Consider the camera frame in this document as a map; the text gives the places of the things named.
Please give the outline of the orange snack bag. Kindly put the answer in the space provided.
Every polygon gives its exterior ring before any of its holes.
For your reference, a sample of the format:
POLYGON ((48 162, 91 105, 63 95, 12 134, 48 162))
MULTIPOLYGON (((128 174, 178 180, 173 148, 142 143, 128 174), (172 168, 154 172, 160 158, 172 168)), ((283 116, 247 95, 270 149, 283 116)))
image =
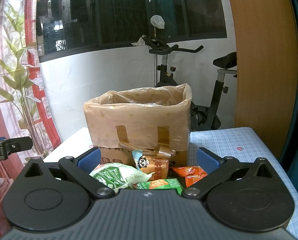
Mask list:
POLYGON ((173 167, 178 177, 184 178, 186 187, 190 187, 208 174, 199 166, 173 167))

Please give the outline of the green white snack bag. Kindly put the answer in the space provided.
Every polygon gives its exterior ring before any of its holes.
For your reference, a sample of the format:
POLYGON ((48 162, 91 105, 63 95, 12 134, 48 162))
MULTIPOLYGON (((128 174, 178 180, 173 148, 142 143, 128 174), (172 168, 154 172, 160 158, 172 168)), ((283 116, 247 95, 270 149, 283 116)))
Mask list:
POLYGON ((117 193, 120 189, 133 189, 134 184, 149 181, 153 174, 122 163, 107 163, 99 164, 89 175, 117 193))

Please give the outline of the green orange snack pack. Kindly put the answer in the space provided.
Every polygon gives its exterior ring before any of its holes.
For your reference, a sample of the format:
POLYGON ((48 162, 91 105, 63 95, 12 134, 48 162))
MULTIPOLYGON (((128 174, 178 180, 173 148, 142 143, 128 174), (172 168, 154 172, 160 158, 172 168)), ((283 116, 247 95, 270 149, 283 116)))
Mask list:
POLYGON ((133 184, 136 189, 141 190, 169 190, 175 189, 179 195, 182 194, 183 187, 176 178, 171 179, 159 179, 146 181, 144 183, 133 184))

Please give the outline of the panda bread snack pack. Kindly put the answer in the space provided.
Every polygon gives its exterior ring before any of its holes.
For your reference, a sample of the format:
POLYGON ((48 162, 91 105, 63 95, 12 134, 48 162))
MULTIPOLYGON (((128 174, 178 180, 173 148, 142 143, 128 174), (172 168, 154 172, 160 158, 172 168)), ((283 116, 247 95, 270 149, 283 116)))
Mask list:
POLYGON ((134 150, 132 156, 135 167, 151 174, 150 180, 166 179, 169 171, 169 158, 160 158, 154 155, 145 155, 143 150, 134 150))

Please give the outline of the plaid tablecloth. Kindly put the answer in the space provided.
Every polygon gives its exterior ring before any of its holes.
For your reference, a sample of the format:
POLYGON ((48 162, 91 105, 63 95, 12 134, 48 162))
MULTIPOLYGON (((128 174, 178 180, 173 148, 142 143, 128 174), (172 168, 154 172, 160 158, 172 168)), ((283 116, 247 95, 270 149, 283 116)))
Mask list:
POLYGON ((295 202, 295 211, 287 231, 298 239, 298 192, 275 156, 250 127, 219 129, 190 133, 188 165, 197 165, 197 150, 204 147, 220 157, 232 156, 241 162, 252 163, 257 157, 266 158, 288 188, 295 202))

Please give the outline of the red white curtain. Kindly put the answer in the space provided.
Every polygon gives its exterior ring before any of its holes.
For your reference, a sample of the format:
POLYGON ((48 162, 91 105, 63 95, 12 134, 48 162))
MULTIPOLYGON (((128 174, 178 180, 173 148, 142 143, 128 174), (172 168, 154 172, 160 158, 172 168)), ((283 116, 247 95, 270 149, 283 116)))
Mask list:
MULTIPOLYGON (((4 30, 2 24, 6 22, 3 18, 3 9, 9 4, 12 5, 16 10, 21 9, 24 12, 24 33, 25 40, 31 46, 33 46, 33 52, 28 56, 28 63, 33 65, 33 69, 30 70, 30 77, 39 77, 41 84, 33 87, 34 95, 42 101, 38 104, 39 122, 44 125, 46 130, 46 138, 49 140, 52 148, 49 150, 49 154, 56 149, 60 143, 60 137, 52 119, 52 114, 49 109, 46 92, 44 91, 44 84, 42 81, 42 75, 40 70, 40 61, 38 58, 38 46, 37 46, 37 4, 39 2, 47 2, 48 0, 0 0, 0 56, 5 55, 6 45, 3 43, 4 30)), ((0 67, 0 85, 3 85, 1 75, 3 73, 0 67)), ((0 137, 6 139, 18 138, 18 137, 29 137, 23 136, 18 126, 15 116, 15 110, 10 102, 6 102, 0 96, 0 137)), ((9 225, 2 212, 2 200, 9 190, 10 186, 23 169, 24 165, 32 157, 41 157, 36 155, 31 150, 13 153, 8 159, 0 161, 0 237, 9 231, 9 225)))

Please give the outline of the black exercise bike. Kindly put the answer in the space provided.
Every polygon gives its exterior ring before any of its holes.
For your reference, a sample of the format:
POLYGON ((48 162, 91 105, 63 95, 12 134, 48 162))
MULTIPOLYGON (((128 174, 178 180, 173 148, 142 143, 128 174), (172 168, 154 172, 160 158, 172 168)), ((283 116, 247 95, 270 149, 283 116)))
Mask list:
MULTIPOLYGON (((236 39, 212 38, 203 40, 179 41, 181 48, 196 49, 200 45, 204 48, 198 53, 173 52, 169 55, 168 65, 175 66, 174 79, 178 84, 187 83, 192 89, 192 100, 197 105, 210 105, 218 67, 213 65, 214 59, 236 51, 236 39)), ((221 129, 234 127, 236 108, 237 79, 226 74, 224 85, 229 88, 228 93, 222 94, 217 110, 221 121, 221 129)))

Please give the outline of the green bamboo plant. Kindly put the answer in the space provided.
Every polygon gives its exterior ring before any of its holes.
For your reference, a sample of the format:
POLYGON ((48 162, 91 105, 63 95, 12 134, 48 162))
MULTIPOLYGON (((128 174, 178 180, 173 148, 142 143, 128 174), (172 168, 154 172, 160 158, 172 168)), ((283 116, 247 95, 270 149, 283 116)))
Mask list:
POLYGON ((16 10, 12 5, 3 9, 2 24, 3 43, 6 45, 5 55, 0 56, 0 67, 3 85, 0 85, 0 96, 12 104, 16 121, 23 136, 31 137, 33 152, 46 157, 52 146, 46 138, 44 125, 39 122, 38 104, 42 103, 33 92, 34 86, 41 84, 39 77, 30 77, 33 65, 28 63, 33 46, 25 40, 24 12, 16 10))

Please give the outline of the cardboard box with plastic liner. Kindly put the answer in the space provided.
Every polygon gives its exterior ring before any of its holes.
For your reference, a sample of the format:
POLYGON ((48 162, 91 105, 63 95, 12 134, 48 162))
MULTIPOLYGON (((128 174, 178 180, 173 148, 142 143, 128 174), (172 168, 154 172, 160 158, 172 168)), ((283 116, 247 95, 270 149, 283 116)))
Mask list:
POLYGON ((148 87, 108 91, 84 103, 83 111, 101 163, 134 165, 129 143, 138 149, 172 154, 173 166, 187 164, 190 141, 191 87, 148 87))

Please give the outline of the wooden door panel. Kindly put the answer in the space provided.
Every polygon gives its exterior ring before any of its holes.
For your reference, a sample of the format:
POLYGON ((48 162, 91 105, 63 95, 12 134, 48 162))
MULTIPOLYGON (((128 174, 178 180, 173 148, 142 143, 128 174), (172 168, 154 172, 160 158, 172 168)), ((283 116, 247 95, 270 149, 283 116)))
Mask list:
POLYGON ((230 0, 237 51, 234 125, 252 128, 275 157, 288 135, 298 85, 291 0, 230 0))

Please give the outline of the dark window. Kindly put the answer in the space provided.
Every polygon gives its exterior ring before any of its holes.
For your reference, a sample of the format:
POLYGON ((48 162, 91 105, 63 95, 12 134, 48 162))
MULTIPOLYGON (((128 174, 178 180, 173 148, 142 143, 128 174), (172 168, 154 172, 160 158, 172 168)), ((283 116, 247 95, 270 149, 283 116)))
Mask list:
POLYGON ((48 0, 36 9, 41 61, 129 47, 143 35, 167 42, 227 37, 221 0, 48 0), (151 25, 153 15, 164 29, 151 25))

